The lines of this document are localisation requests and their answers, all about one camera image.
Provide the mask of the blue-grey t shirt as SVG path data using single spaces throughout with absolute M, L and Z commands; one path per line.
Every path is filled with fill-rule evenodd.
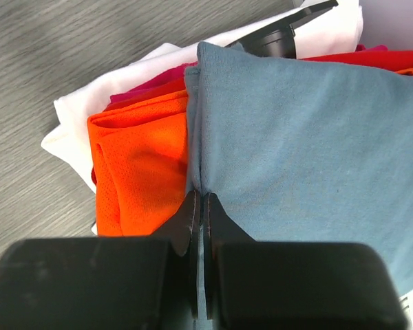
M 405 329 L 413 76 L 198 45 L 188 189 L 257 242 L 251 318 L 215 329 Z

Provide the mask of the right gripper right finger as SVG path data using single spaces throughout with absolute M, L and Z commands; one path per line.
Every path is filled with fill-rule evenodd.
M 204 198 L 204 292 L 208 318 L 251 318 L 257 242 L 227 215 L 217 195 Z

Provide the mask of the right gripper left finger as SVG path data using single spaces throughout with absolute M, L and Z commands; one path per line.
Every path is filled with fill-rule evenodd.
M 200 193 L 188 192 L 177 212 L 154 232 L 154 236 L 169 239 L 176 255 L 186 258 L 187 298 L 192 316 L 198 317 Z

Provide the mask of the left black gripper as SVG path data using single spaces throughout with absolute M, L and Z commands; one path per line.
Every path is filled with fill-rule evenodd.
M 245 52 L 258 57 L 297 58 L 295 28 L 307 24 L 338 5 L 337 1 L 330 0 L 301 8 L 298 12 L 261 27 L 226 47 L 240 44 Z

